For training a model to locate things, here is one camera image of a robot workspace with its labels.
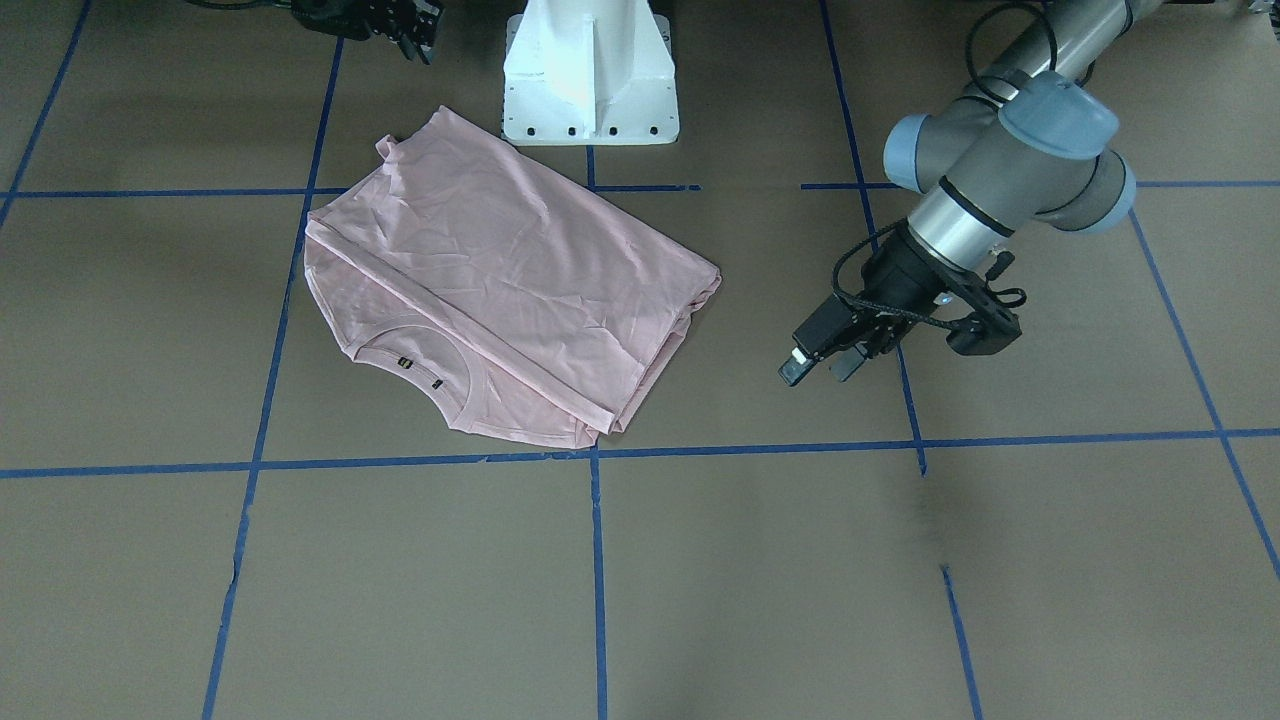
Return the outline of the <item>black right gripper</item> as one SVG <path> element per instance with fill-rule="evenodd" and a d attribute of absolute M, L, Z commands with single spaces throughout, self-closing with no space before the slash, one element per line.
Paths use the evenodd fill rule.
<path fill-rule="evenodd" d="M 364 41 L 387 36 L 411 61 L 433 63 L 443 1 L 291 1 L 306 29 Z"/>

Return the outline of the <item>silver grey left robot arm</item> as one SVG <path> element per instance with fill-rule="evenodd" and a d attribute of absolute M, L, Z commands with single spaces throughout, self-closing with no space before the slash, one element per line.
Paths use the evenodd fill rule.
<path fill-rule="evenodd" d="M 965 53 L 968 82 L 942 113 L 902 118 L 882 152 L 887 178 L 919 195 L 911 211 L 869 234 L 860 287 L 844 283 L 854 245 L 829 273 L 829 295 L 794 332 L 780 368 L 787 386 L 817 365 L 847 379 L 918 325 L 945 332 L 961 356 L 989 356 L 1021 336 L 1019 288 L 996 290 L 1009 241 L 1039 222 L 1074 234 L 1115 227 L 1137 174 L 1111 147 L 1117 117 L 1087 90 L 1098 58 L 1158 10 L 1157 1 L 1007 1 L 1032 23 L 991 64 Z"/>

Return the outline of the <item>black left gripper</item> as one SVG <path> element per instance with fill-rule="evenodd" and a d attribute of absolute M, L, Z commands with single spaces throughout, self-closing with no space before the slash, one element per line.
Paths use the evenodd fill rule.
<path fill-rule="evenodd" d="M 841 286 L 844 265 L 865 240 L 835 265 L 835 295 L 829 295 L 794 332 L 794 348 L 780 377 L 787 387 L 797 386 L 820 363 L 828 360 L 837 382 L 849 380 L 872 356 L 886 354 L 915 325 L 927 324 L 950 332 L 954 322 L 933 318 L 936 297 L 948 292 L 942 275 L 945 261 L 925 249 L 906 220 L 876 234 L 879 247 L 861 266 L 861 290 Z"/>

